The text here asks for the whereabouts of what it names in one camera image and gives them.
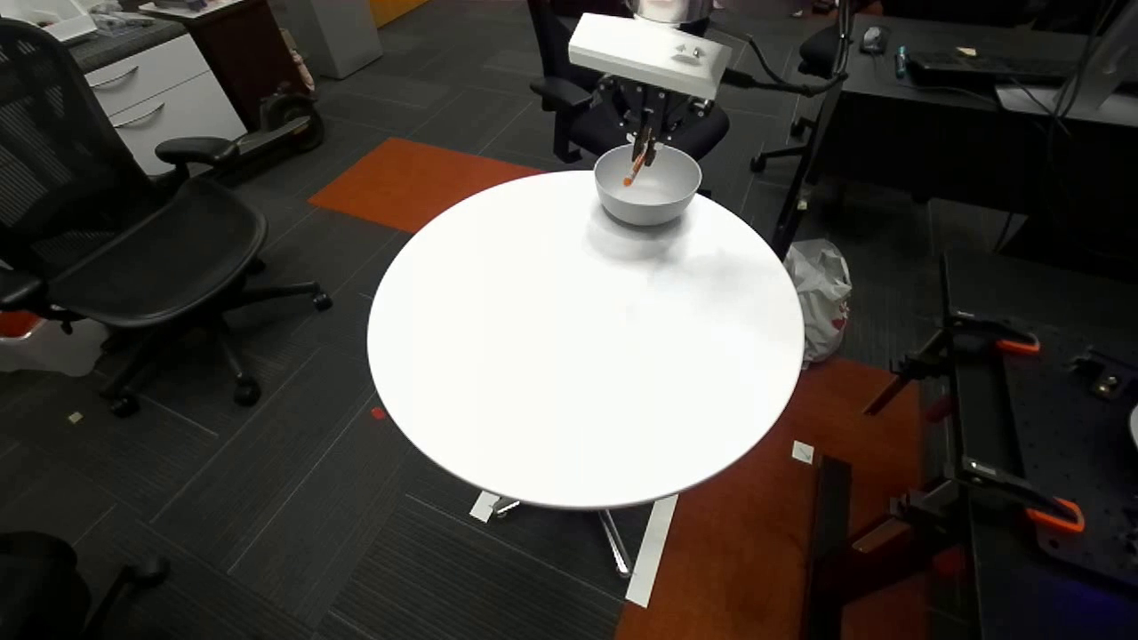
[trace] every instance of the chair base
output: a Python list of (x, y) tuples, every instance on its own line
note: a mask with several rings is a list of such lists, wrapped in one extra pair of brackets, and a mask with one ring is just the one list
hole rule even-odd
[(256, 404), (260, 402), (260, 384), (256, 377), (248, 373), (241, 351), (239, 351), (239, 339), (234, 330), (225, 325), (225, 312), (230, 311), (241, 311), (241, 306), (256, 306), (256, 301), (266, 301), (266, 300), (290, 300), (290, 294), (308, 294), (313, 311), (324, 312), (331, 311), (331, 294), (313, 286), (313, 282), (303, 282), (303, 286), (285, 286), (285, 289), (241, 289), (247, 276), (234, 286), (230, 294), (222, 294), (218, 306), (205, 306), (177, 325), (162, 325), (162, 327), (153, 327), (139, 339), (139, 350), (130, 354), (130, 364), (106, 384), (104, 398), (111, 402), (114, 416), (136, 416), (139, 414), (139, 386), (142, 386), (142, 377), (153, 369), (153, 354), (159, 350), (168, 350), (170, 340), (177, 340), (186, 330), (193, 327), (202, 327), (211, 333), (211, 340), (222, 350), (230, 377), (234, 377), (234, 402), (239, 404)]

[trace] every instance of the chair armrest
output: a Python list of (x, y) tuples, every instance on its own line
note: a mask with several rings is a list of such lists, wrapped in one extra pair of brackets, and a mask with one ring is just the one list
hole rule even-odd
[(21, 311), (44, 282), (26, 270), (0, 270), (0, 311)]
[(544, 109), (578, 109), (595, 100), (588, 89), (567, 78), (539, 78), (539, 81), (529, 81), (529, 89), (544, 100)]
[(186, 165), (229, 165), (239, 157), (239, 147), (229, 139), (168, 139), (153, 151), (159, 160), (186, 166)]

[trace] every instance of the plastic bag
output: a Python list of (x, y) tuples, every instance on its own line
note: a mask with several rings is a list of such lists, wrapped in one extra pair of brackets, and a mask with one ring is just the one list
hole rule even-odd
[(71, 330), (62, 320), (33, 320), (17, 333), (0, 333), (0, 373), (50, 369), (87, 377), (97, 369), (106, 333), (97, 320), (74, 320)]
[(803, 306), (808, 367), (839, 351), (850, 327), (850, 264), (829, 237), (792, 243), (787, 270)]

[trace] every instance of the black office chair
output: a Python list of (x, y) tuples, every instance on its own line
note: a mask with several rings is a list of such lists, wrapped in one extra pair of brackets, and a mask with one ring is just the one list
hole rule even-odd
[(654, 115), (679, 115), (675, 129), (660, 142), (708, 157), (715, 142), (730, 132), (730, 117), (715, 102), (660, 95), (657, 89), (635, 89), (626, 81), (607, 81), (588, 69), (570, 65), (570, 34), (578, 10), (620, 10), (616, 5), (574, 5), (574, 0), (528, 0), (529, 20), (539, 45), (544, 78), (529, 89), (539, 95), (544, 109), (556, 109), (556, 154), (567, 165), (578, 160), (578, 151), (602, 157), (611, 147), (626, 147), (641, 129), (641, 108)]
[[(831, 78), (831, 59), (835, 59), (835, 49), (839, 49), (839, 26), (826, 26), (822, 33), (814, 33), (798, 55), (801, 55), (801, 65), (798, 71), (801, 75), (810, 75), (810, 78)], [(818, 121), (810, 117), (798, 117), (791, 126), (791, 139), (792, 147), (778, 147), (778, 151), (761, 151), (752, 157), (752, 171), (761, 175), (769, 166), (769, 160), (778, 160), (778, 157), (808, 157), (810, 142), (808, 136), (818, 129)]]
[(0, 637), (4, 640), (97, 640), (114, 603), (155, 586), (170, 565), (147, 558), (124, 565), (92, 603), (74, 546), (50, 532), (0, 532)]
[(253, 404), (260, 386), (222, 312), (276, 294), (308, 294), (317, 311), (331, 300), (308, 282), (247, 289), (266, 224), (222, 181), (190, 179), (186, 166), (229, 165), (230, 142), (168, 142), (159, 157), (177, 171), (149, 181), (68, 45), (0, 19), (0, 311), (101, 320), (119, 346), (139, 339), (139, 351), (106, 386), (119, 416), (139, 408), (136, 386), (155, 350), (190, 327), (218, 339), (239, 377), (234, 398)]

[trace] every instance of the round white table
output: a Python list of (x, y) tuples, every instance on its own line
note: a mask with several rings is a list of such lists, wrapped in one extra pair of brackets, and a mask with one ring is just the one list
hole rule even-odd
[(592, 171), (477, 193), (389, 267), (367, 327), (389, 416), (458, 480), (548, 509), (686, 491), (752, 450), (803, 367), (778, 257), (696, 194), (602, 215)]

